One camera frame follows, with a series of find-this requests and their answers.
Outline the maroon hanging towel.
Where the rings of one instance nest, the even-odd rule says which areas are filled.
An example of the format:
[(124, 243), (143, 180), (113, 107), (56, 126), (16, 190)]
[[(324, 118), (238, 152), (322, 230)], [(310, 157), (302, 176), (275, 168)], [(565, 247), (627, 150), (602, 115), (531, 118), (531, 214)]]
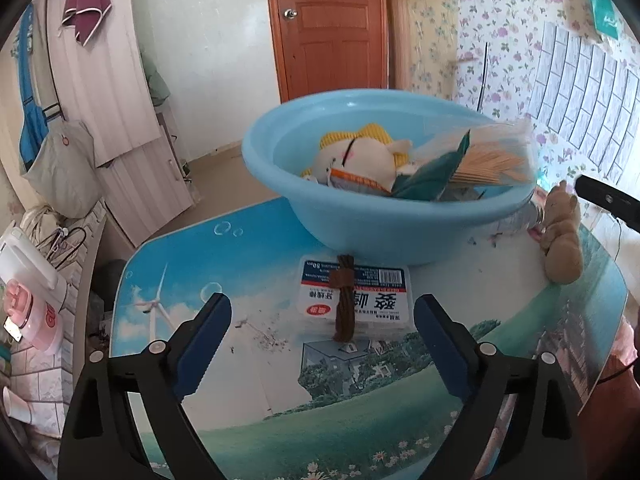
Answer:
[(102, 25), (111, 7), (111, 0), (65, 0), (61, 26), (71, 27), (76, 42), (85, 47)]

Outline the dark green snack packet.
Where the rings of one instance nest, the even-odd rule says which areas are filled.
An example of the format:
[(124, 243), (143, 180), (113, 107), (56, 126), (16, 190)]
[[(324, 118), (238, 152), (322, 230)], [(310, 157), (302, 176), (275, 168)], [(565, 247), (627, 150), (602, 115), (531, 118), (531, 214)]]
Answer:
[(434, 202), (454, 176), (471, 143), (471, 131), (465, 133), (455, 151), (447, 152), (420, 166), (414, 174), (400, 174), (393, 186), (392, 196), (398, 200)]

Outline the teal paper on wall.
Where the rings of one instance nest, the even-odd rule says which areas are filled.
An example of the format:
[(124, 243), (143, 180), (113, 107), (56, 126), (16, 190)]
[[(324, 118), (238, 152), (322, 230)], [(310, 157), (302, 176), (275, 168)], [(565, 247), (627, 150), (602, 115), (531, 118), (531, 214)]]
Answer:
[(622, 26), (612, 0), (589, 0), (596, 31), (613, 40), (620, 39)]

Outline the brown wooden door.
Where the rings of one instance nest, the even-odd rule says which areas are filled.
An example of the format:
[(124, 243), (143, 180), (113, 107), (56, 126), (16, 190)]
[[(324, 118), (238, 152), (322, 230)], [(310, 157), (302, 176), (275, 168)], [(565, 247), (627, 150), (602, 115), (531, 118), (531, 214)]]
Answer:
[(388, 87), (386, 0), (268, 0), (283, 102)]

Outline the clear toothpick box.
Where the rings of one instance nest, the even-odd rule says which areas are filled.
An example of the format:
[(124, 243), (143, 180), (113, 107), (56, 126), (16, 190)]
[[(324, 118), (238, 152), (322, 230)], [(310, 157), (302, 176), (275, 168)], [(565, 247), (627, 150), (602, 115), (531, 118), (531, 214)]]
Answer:
[(515, 186), (535, 182), (537, 149), (528, 118), (454, 127), (415, 148), (411, 158), (417, 164), (430, 162), (454, 152), (465, 136), (469, 136), (469, 147), (451, 179), (453, 184)]

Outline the blue hanging apron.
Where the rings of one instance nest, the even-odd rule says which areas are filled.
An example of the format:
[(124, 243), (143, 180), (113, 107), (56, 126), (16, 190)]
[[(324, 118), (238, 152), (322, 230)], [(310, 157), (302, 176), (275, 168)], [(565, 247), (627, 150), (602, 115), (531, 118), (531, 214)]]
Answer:
[(17, 47), (15, 48), (18, 86), (23, 107), (23, 125), (18, 152), (25, 171), (28, 171), (35, 162), (44, 139), (49, 133), (47, 117), (35, 99), (34, 85), (30, 74), (29, 53), (32, 46), (29, 44), (29, 40), (32, 38), (33, 21), (34, 6), (29, 3), (20, 21)]

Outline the green quilted bedding roll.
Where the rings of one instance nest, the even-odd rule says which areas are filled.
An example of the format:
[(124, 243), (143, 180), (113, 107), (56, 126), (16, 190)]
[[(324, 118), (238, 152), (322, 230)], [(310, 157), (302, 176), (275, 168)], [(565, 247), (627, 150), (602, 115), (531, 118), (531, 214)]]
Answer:
[(154, 62), (144, 52), (141, 52), (141, 61), (152, 104), (154, 107), (161, 106), (170, 97), (168, 85), (160, 76)]

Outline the yellow white plush doll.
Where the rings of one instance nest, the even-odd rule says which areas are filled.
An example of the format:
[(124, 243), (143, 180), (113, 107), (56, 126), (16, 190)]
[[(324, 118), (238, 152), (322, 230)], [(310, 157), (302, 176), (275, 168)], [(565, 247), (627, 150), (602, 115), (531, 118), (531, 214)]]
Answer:
[(375, 180), (390, 192), (412, 149), (410, 140), (394, 140), (375, 122), (357, 131), (329, 132), (319, 146), (311, 167), (302, 172), (304, 179), (328, 185), (329, 171), (336, 168)]

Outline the clear plastic bottle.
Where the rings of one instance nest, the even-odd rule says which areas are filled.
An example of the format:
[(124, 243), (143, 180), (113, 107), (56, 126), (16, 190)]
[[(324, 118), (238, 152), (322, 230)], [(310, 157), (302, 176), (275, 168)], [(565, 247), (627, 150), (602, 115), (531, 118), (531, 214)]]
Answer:
[(539, 226), (542, 220), (544, 220), (544, 199), (534, 194), (514, 214), (499, 220), (497, 228), (500, 233), (517, 233)]

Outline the beige teddy bear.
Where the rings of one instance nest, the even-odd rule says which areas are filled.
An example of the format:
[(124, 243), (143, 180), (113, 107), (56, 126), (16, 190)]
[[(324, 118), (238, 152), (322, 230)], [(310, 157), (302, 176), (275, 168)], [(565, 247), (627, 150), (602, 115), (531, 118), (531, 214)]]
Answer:
[(579, 227), (582, 214), (578, 197), (568, 192), (562, 180), (548, 193), (539, 241), (544, 253), (544, 273), (555, 284), (568, 285), (582, 275), (582, 245)]

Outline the light wooden wardrobe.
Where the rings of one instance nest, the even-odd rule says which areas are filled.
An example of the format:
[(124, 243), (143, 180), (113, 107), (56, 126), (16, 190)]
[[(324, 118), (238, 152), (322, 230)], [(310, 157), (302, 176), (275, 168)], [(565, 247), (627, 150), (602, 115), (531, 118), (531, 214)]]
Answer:
[(111, 4), (81, 44), (63, 20), (66, 0), (47, 0), (50, 65), (65, 118), (82, 122), (93, 138), (107, 209), (140, 246), (193, 200), (152, 104), (131, 0)]

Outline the orange white snack wrapper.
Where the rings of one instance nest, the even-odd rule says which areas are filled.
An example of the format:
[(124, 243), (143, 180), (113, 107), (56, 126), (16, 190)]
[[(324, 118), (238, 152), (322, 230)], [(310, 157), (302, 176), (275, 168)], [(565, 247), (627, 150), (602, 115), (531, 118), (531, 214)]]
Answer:
[(328, 185), (330, 188), (359, 194), (390, 196), (390, 191), (383, 188), (375, 180), (350, 174), (347, 171), (336, 168), (331, 168), (329, 171)]

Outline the light blue plastic basin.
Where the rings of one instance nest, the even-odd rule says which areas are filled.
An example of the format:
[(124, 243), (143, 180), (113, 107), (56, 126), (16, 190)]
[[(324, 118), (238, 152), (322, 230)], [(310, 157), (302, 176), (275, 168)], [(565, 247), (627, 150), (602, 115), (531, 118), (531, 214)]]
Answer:
[(529, 119), (397, 90), (286, 102), (254, 122), (242, 156), (321, 244), (401, 264), (445, 258), (520, 211), (537, 172)]

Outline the grey tote bag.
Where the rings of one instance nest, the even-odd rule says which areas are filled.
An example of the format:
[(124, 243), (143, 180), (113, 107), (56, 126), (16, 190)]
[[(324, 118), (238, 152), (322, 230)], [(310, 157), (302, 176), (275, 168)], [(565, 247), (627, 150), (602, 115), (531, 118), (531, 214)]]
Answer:
[(85, 217), (102, 197), (93, 138), (82, 122), (56, 118), (48, 126), (35, 161), (22, 164), (21, 176), (61, 216)]

